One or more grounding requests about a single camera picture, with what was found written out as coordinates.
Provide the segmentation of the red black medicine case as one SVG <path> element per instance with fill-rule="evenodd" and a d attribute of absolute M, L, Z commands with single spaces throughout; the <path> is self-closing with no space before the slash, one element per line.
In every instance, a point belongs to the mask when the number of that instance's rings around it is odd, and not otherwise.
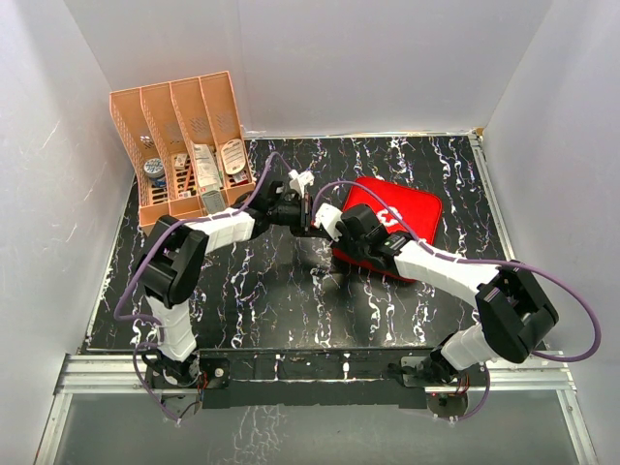
<path fill-rule="evenodd" d="M 354 233 L 368 233 L 383 225 L 387 238 L 375 247 L 386 261 L 386 266 L 356 263 L 332 244 L 333 256 L 345 263 L 403 280 L 398 274 L 394 257 L 397 248 L 411 238 L 409 231 L 427 243 L 434 241 L 442 217 L 441 200 L 430 193 L 401 186 L 372 177 L 360 177 L 352 187 L 342 208 L 341 222 Z"/>

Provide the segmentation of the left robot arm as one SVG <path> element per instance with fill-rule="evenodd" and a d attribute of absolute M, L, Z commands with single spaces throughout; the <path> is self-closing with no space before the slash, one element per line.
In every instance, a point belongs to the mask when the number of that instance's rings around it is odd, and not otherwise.
<path fill-rule="evenodd" d="M 205 255 L 254 239 L 271 226 L 285 226 L 295 236 L 339 240 L 341 211 L 329 204 L 312 211 L 309 193 L 283 181 L 269 181 L 242 195 L 226 210 L 184 223 L 165 215 L 158 220 L 140 264 L 155 325 L 156 346 L 142 360 L 167 382 L 187 387 L 200 375 L 198 347 L 190 321 L 189 298 L 202 273 Z"/>

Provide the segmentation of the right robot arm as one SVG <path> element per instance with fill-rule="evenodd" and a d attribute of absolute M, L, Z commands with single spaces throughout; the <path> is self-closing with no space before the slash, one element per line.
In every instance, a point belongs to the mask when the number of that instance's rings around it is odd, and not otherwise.
<path fill-rule="evenodd" d="M 464 263 L 462 257 L 389 232 L 367 204 L 346 210 L 335 229 L 337 247 L 356 263 L 453 295 L 479 313 L 479 322 L 447 336 L 429 356 L 405 369 L 428 383 L 451 385 L 466 370 L 497 358 L 520 363 L 555 327 L 559 315 L 533 273 L 506 265 Z"/>

